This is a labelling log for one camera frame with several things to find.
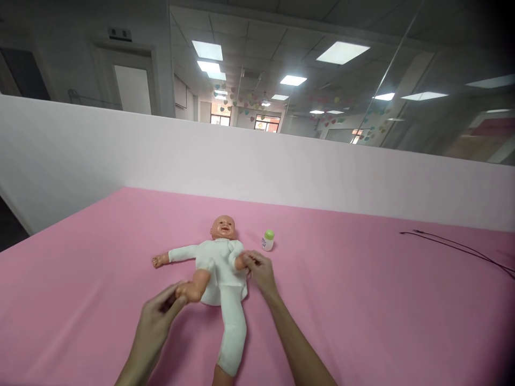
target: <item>white door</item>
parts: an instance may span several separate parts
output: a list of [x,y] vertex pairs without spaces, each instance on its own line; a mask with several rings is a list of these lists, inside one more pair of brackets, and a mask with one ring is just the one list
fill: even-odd
[[102,98],[119,110],[158,114],[150,52],[97,48]]

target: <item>doll face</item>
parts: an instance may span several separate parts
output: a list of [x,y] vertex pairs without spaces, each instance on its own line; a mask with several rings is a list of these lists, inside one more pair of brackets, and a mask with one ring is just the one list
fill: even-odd
[[220,216],[215,222],[213,222],[213,226],[209,231],[213,240],[216,239],[236,239],[236,225],[232,217],[229,216]]

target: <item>white partition wall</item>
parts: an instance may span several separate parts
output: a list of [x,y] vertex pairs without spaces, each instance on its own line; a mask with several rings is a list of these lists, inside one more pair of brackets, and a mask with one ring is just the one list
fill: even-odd
[[138,187],[515,231],[515,168],[0,95],[0,192],[32,231]]

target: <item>white onesie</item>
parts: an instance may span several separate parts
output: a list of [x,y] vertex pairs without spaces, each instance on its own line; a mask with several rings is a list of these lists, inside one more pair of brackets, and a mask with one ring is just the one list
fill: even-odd
[[243,244],[238,240],[216,239],[168,252],[170,262],[195,258],[196,269],[211,273],[200,301],[222,307],[225,330],[217,363],[231,376],[238,371],[247,336],[241,306],[241,301],[247,296],[247,278],[245,270],[238,271],[234,267],[234,261],[243,250]]

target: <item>fluorescent light panel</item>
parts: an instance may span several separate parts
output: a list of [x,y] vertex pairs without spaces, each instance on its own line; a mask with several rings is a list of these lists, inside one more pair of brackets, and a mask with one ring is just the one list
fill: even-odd
[[218,63],[209,63],[209,62],[202,62],[197,61],[200,69],[205,72],[220,72],[220,66]]
[[383,94],[383,95],[376,95],[376,96],[374,96],[374,99],[379,99],[379,100],[392,100],[394,96],[395,96],[395,93]]
[[505,75],[502,77],[479,80],[477,82],[467,83],[467,86],[480,87],[480,88],[496,88],[502,86],[509,86],[515,83],[515,74]]
[[307,78],[296,77],[293,75],[286,75],[283,80],[281,80],[281,84],[287,84],[290,86],[298,86],[302,84]]
[[222,46],[219,44],[205,43],[199,42],[196,40],[192,40],[193,47],[195,47],[195,51],[197,51],[198,57],[204,59],[212,59],[222,61],[224,58],[222,56]]
[[320,55],[317,60],[320,62],[345,64],[356,56],[361,55],[370,47],[359,46],[357,44],[336,42],[327,51]]
[[433,93],[431,91],[426,91],[425,93],[402,96],[401,98],[409,99],[409,100],[426,100],[426,99],[441,98],[441,97],[446,97],[446,96],[447,96],[447,94],[440,94],[440,93]]
[[510,109],[488,110],[487,113],[507,113]]
[[208,77],[210,77],[211,79],[226,80],[225,72],[209,72],[208,71]]
[[286,100],[288,99],[289,96],[288,95],[279,95],[279,94],[275,94],[274,96],[272,96],[272,99],[277,99],[277,100]]

